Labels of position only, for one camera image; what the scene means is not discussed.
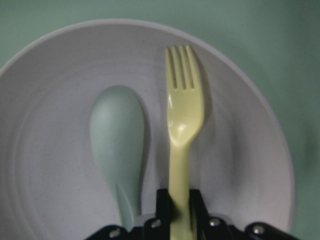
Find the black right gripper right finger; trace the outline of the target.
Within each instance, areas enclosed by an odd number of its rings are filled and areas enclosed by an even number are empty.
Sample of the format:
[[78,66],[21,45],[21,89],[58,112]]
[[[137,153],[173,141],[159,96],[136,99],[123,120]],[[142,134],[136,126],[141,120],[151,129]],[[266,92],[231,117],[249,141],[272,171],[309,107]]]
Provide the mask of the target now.
[[195,240],[229,240],[230,230],[227,223],[219,216],[210,215],[201,192],[189,191],[191,206],[191,229]]

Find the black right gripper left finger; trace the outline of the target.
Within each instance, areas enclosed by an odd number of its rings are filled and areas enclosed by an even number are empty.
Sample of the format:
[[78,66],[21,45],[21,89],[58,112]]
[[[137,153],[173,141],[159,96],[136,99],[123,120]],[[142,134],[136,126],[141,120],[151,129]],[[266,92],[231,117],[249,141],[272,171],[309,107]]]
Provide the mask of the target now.
[[143,225],[144,240],[169,240],[171,238],[172,200],[168,189],[156,191],[154,217]]

